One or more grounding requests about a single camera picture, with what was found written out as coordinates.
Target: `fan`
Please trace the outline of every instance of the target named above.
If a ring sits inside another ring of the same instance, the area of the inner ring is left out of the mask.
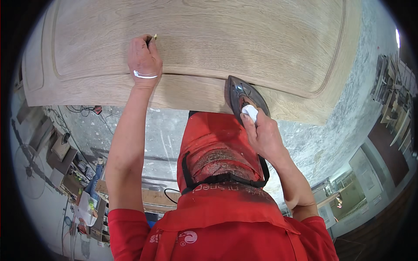
[[[45,189],[45,174],[42,161],[34,148],[27,144],[18,147],[14,167],[20,192],[31,199],[40,198]]]

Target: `wooden door panel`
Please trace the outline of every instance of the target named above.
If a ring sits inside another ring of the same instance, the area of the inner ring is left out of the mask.
[[[232,74],[257,87],[272,118],[324,124],[351,71],[360,6],[359,0],[54,1],[25,51],[28,105],[125,105],[133,85],[129,40],[156,33],[163,77],[149,106],[231,113],[224,79]]]

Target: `apron strap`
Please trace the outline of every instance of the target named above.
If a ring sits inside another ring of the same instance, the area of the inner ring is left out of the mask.
[[[270,178],[270,173],[268,171],[268,166],[267,163],[265,161],[265,159],[258,155],[258,159],[260,161],[260,165],[261,165],[261,169],[263,170],[263,175],[264,175],[264,180],[259,180],[259,181],[253,181],[253,180],[246,180],[243,179],[241,177],[238,177],[237,175],[234,175],[232,173],[224,173],[224,174],[219,174],[219,175],[214,175],[214,176],[209,176],[207,178],[205,178],[203,181],[194,183],[193,179],[191,178],[191,174],[189,171],[189,168],[187,167],[187,156],[190,154],[190,151],[186,152],[183,160],[181,161],[181,167],[183,169],[183,176],[184,176],[184,180],[186,181],[186,185],[187,188],[185,188],[181,194],[184,195],[187,192],[193,191],[197,186],[201,185],[201,184],[215,184],[215,183],[220,183],[223,181],[231,181],[231,180],[235,180],[239,183],[242,183],[244,185],[249,185],[255,188],[262,188],[265,186],[265,184],[267,183],[268,179]]]
[[[289,231],[286,231],[286,233],[289,236],[290,243],[292,244],[296,261],[308,261],[308,256],[306,255],[305,247],[302,245],[299,235],[296,235]]]
[[[155,260],[169,261],[171,259],[171,253],[173,252],[177,235],[178,231],[163,231],[158,243]]]

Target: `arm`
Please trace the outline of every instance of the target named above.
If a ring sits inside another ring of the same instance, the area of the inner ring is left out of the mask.
[[[277,171],[285,203],[293,218],[302,221],[318,216],[311,187],[284,147],[277,122],[266,116],[261,109],[257,114],[257,128],[248,115],[241,113],[241,119],[248,134],[249,144]]]
[[[109,151],[106,186],[109,191],[110,210],[126,208],[144,212],[141,183],[145,117],[150,96],[163,70],[155,39],[151,39],[148,47],[146,39],[147,35],[132,39],[128,49],[128,66],[135,85],[115,130]]]

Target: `clothes iron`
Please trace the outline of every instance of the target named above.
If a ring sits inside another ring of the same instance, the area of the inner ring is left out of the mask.
[[[261,94],[249,83],[235,76],[229,75],[227,82],[227,93],[229,95],[229,105],[234,112],[235,118],[242,124],[240,114],[247,105],[255,105],[255,108],[261,108],[264,113],[270,117],[267,103]]]

